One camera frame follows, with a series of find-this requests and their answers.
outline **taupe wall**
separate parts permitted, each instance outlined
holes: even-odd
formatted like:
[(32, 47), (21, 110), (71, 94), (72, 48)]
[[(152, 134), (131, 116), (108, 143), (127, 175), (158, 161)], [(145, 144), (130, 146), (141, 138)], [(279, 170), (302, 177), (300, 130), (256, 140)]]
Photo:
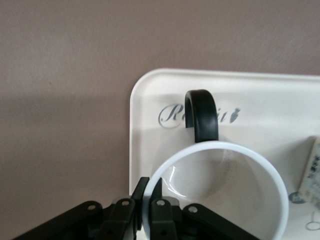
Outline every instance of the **taupe wall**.
[(319, 66), (317, 0), (2, 0), (1, 239), (128, 193), (129, 98), (146, 72)]

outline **white mug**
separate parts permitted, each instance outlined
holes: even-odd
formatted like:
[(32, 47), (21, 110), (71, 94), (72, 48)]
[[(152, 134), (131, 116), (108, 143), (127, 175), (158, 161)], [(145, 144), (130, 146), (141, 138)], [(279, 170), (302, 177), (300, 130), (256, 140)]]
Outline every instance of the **white mug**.
[(218, 137), (216, 107), (208, 91), (189, 91), (185, 113), (187, 128), (170, 135), (153, 161), (142, 204), (146, 236), (150, 238), (150, 197), (162, 178), (162, 194), (178, 199), (181, 207), (199, 203), (258, 239), (280, 240), (289, 201), (277, 170), (260, 154)]

